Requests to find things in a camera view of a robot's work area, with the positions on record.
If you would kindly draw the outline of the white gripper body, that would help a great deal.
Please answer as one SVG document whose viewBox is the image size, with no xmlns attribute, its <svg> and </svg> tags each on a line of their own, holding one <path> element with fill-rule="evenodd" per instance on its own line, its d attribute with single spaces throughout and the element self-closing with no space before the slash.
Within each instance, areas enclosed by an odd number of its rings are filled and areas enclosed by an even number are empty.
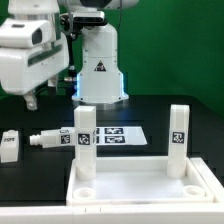
<svg viewBox="0 0 224 224">
<path fill-rule="evenodd" d="M 9 94 L 25 95 L 68 67 L 67 40 L 31 49 L 0 48 L 0 85 Z"/>
</svg>

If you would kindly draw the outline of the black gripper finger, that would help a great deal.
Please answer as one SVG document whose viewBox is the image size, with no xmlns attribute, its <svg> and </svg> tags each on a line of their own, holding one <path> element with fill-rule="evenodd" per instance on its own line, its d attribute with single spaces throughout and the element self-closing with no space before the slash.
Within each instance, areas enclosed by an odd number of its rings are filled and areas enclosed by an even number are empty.
<svg viewBox="0 0 224 224">
<path fill-rule="evenodd" d="M 23 98 L 28 110 L 35 111 L 37 109 L 37 99 L 33 92 L 26 93 Z"/>
<path fill-rule="evenodd" d="M 59 76 L 54 75 L 47 82 L 47 90 L 49 95 L 56 95 L 58 92 L 58 80 Z"/>
</svg>

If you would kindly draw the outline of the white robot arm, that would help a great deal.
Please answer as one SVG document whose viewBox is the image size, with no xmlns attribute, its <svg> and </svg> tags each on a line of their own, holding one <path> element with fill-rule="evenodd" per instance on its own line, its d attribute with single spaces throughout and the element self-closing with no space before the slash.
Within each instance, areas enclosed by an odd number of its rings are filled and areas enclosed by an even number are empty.
<svg viewBox="0 0 224 224">
<path fill-rule="evenodd" d="M 55 87 L 68 69 L 75 104 L 109 109 L 128 99 L 118 68 L 117 31 L 106 10 L 139 0 L 8 0 L 9 17 L 0 24 L 0 86 L 24 97 L 35 110 L 35 90 Z"/>
</svg>

